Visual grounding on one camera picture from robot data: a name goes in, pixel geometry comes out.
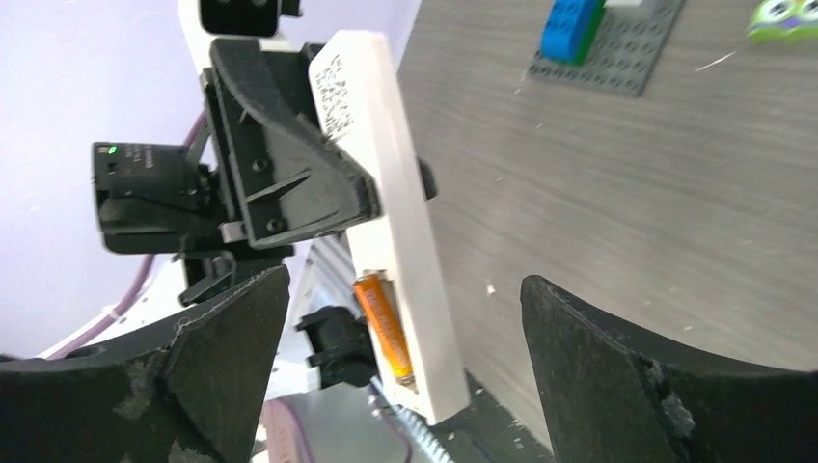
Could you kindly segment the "white remote control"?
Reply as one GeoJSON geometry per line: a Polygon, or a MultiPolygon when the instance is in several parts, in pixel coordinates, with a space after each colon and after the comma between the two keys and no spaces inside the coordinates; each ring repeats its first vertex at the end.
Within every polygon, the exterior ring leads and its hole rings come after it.
{"type": "Polygon", "coordinates": [[[414,369],[413,384],[397,384],[368,324],[383,389],[437,424],[465,409],[470,392],[388,40],[338,31],[308,75],[322,131],[373,177],[381,206],[346,236],[357,277],[383,279],[414,369]]]}

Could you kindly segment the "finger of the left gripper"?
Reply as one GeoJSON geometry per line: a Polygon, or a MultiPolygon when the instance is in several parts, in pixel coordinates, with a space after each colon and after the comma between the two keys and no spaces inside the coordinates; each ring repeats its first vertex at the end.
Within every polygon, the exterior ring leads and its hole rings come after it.
{"type": "Polygon", "coordinates": [[[417,158],[418,169],[423,184],[424,198],[429,201],[434,199],[439,192],[435,174],[430,164],[422,158],[417,158]]]}

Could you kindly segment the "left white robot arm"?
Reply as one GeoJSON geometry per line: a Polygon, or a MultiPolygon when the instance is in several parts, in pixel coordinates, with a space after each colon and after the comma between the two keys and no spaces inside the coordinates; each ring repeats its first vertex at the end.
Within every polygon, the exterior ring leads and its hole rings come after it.
{"type": "Polygon", "coordinates": [[[202,265],[181,311],[4,378],[185,399],[383,374],[401,399],[426,400],[436,367],[421,324],[448,311],[426,205],[436,186],[385,38],[341,31],[299,51],[216,39],[202,77],[189,144],[93,147],[106,248],[202,265]]]}

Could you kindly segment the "orange AAA battery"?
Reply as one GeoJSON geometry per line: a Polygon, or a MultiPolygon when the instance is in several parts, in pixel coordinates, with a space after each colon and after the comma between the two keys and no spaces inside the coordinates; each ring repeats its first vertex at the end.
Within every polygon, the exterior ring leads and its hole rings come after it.
{"type": "Polygon", "coordinates": [[[363,275],[355,281],[353,290],[376,334],[396,383],[402,386],[413,384],[414,369],[408,347],[383,279],[377,273],[363,275]]]}

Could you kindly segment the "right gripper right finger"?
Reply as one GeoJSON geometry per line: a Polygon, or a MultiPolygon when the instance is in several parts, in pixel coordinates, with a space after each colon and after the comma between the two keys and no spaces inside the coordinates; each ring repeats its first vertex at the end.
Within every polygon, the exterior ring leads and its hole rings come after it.
{"type": "Polygon", "coordinates": [[[520,302],[558,462],[816,460],[815,372],[691,347],[537,275],[520,302]]]}

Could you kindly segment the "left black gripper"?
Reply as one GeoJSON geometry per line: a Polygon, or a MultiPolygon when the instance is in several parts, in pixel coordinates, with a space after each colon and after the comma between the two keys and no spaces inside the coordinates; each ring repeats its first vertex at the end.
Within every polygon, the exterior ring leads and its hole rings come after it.
{"type": "Polygon", "coordinates": [[[280,265],[289,244],[378,217],[373,177],[318,127],[308,66],[322,48],[211,43],[208,105],[232,182],[201,163],[201,148],[93,143],[105,247],[173,255],[187,283],[178,300],[189,306],[280,265]]]}

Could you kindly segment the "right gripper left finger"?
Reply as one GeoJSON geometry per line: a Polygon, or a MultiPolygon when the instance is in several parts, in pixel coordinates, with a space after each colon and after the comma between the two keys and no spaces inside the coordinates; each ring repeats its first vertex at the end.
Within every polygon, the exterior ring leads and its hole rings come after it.
{"type": "Polygon", "coordinates": [[[289,275],[265,270],[64,359],[1,366],[5,462],[246,462],[289,275]]]}

